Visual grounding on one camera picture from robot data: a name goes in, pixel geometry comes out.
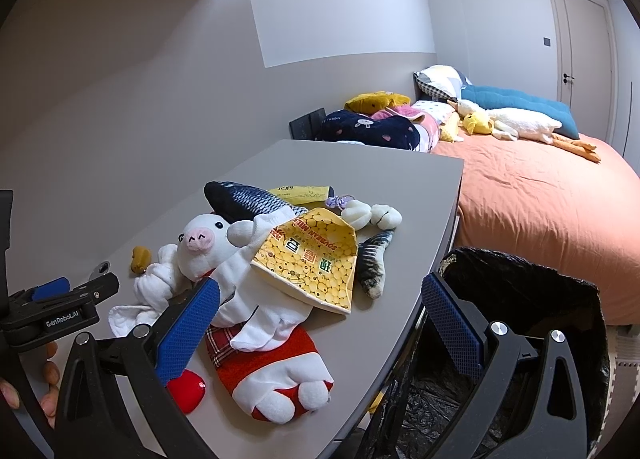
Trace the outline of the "person's left hand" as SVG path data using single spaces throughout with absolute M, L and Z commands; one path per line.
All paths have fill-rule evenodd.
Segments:
M 58 383 L 61 379 L 60 369 L 56 366 L 51 358 L 58 352 L 58 343 L 50 342 L 45 347 L 47 361 L 42 365 L 42 378 L 47 384 L 47 393 L 40 398 L 40 406 L 46 415 L 50 427 L 55 427 L 56 406 L 58 405 Z M 12 387 L 6 380 L 1 380 L 1 394 L 8 405 L 16 410 L 21 406 L 20 395 L 17 390 Z

